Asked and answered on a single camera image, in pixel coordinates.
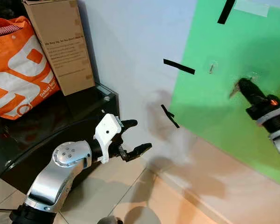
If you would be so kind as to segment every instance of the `cardboard box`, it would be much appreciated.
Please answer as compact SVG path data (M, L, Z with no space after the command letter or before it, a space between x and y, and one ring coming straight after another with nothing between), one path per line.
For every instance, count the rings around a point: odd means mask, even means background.
M64 95L95 85L76 0L24 0Z

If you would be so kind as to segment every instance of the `white wall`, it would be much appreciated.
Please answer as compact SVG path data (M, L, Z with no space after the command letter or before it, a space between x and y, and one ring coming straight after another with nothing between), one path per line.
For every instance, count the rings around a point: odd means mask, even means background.
M121 119L139 122L124 136L125 146L152 142L146 160L185 194L194 193L235 224L280 223L278 184L176 129L160 107L169 108L178 74L162 60L181 61L195 5L195 0L81 0L100 82L119 94Z

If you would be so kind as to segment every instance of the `orange and white bag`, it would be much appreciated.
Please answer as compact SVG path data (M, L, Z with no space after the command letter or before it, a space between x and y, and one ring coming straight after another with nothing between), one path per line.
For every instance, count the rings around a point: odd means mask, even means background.
M15 120L59 86L27 18L0 18L0 34L0 117Z

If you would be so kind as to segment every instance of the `black cable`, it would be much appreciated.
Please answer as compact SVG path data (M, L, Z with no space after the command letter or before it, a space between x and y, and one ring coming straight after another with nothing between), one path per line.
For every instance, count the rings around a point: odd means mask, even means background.
M0 178L12 167L17 165L17 161L22 158L24 155L26 155L27 153L29 153L33 148L35 148L36 146L38 146L39 144L43 143L46 140L49 140L51 138L56 137L58 134L62 133L63 131L65 131L66 129L69 129L70 127L77 125L77 124L81 124L83 122L89 121L89 120L93 120L93 119L100 119L99 116L97 117L90 117L84 120L80 120L77 121L75 123L72 123L70 125L67 125L57 131L55 131L54 133L52 133L50 136L45 137L44 139L41 139L40 141L38 141L37 143L35 143L34 145L32 145L31 147L29 147L26 151L24 151L23 153L21 153L20 155L18 155L14 160L12 160L11 162L9 162L6 167L4 168L4 170L0 173Z

